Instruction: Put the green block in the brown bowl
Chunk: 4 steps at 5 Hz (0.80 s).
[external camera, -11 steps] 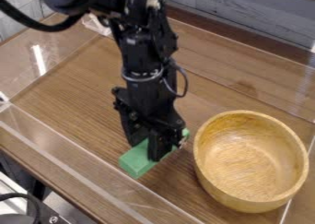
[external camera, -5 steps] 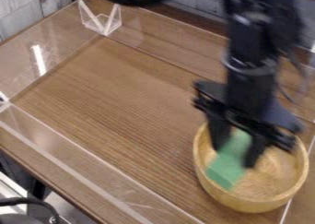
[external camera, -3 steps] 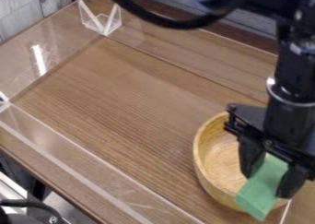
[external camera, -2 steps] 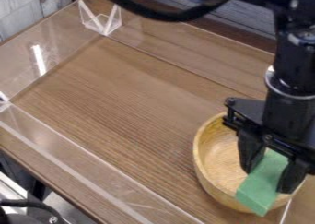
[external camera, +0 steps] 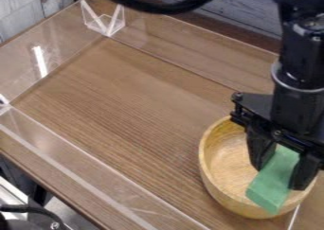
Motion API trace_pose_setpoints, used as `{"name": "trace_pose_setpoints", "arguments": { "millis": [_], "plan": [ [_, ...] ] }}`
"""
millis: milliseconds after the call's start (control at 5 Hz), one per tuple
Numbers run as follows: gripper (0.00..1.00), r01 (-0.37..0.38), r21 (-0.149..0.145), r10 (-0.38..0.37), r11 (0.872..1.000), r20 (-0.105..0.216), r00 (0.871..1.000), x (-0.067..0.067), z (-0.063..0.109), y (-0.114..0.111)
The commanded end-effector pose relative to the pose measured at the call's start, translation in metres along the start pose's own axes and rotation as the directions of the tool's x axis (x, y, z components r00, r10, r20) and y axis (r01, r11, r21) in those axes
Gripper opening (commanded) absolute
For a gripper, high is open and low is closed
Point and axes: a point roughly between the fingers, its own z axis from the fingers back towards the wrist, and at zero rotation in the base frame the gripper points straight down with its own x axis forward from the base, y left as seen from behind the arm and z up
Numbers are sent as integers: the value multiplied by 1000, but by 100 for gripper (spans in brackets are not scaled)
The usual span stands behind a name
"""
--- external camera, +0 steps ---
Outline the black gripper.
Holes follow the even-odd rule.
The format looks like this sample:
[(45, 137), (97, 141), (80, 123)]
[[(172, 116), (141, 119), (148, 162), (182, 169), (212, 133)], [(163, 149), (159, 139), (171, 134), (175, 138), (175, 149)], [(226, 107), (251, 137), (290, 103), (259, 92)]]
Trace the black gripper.
[(273, 94), (235, 92), (230, 119), (243, 127), (251, 166), (261, 170), (281, 144), (299, 153), (289, 178), (291, 190), (305, 190), (324, 158), (324, 87), (274, 81)]

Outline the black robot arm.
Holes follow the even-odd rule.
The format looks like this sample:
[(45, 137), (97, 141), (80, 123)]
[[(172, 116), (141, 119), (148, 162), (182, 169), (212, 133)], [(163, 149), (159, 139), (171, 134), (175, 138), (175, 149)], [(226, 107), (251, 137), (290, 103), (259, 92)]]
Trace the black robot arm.
[(273, 0), (282, 29), (270, 66), (273, 93), (234, 93), (230, 119), (243, 127), (250, 164), (262, 169), (282, 145), (297, 152), (289, 188), (324, 170), (324, 0)]

